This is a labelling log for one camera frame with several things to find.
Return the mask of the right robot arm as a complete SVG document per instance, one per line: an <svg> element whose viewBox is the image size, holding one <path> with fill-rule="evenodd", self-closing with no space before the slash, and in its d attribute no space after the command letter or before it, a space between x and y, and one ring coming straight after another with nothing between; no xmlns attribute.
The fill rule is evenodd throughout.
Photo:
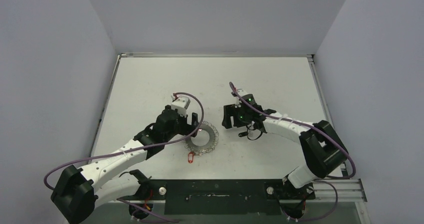
<svg viewBox="0 0 424 224"><path fill-rule="evenodd" d="M304 122L286 117L273 109L263 109L252 94L223 107L222 126L226 129L252 127L261 133L289 139L302 148L305 164L284 177L283 193L296 198L302 187L328 177L348 158L348 151L332 125L325 120Z"/></svg>

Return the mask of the red tagged key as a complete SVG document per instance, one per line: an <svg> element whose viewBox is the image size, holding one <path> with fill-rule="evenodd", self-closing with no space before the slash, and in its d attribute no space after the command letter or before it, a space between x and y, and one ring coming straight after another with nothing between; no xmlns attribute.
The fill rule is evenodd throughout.
<svg viewBox="0 0 424 224"><path fill-rule="evenodd" d="M193 163L193 161L194 161L194 156L195 156L195 153L193 152L193 151L191 151L191 152L189 152L188 153L188 163Z"/></svg>

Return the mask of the metal key organizer disc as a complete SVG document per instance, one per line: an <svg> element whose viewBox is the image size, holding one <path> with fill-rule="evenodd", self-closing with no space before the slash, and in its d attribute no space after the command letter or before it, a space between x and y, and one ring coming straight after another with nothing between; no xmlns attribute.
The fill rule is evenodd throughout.
<svg viewBox="0 0 424 224"><path fill-rule="evenodd" d="M204 121L198 129L196 137L185 140L185 148L194 155L204 155L215 150L219 142L219 132L210 122Z"/></svg>

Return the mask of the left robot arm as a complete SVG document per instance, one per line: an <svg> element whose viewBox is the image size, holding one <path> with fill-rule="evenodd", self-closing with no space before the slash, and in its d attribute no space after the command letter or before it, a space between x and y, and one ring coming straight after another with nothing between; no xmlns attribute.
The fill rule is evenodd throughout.
<svg viewBox="0 0 424 224"><path fill-rule="evenodd" d="M188 122L186 106L166 105L154 123L118 150L91 157L90 164L79 168L73 162L65 164L57 183L50 188L51 201L68 223L81 223L97 207L111 200L131 195L136 199L145 198L149 185L140 171L129 180L121 178L120 174L173 144L177 135L183 140L195 137L203 117L194 112Z"/></svg>

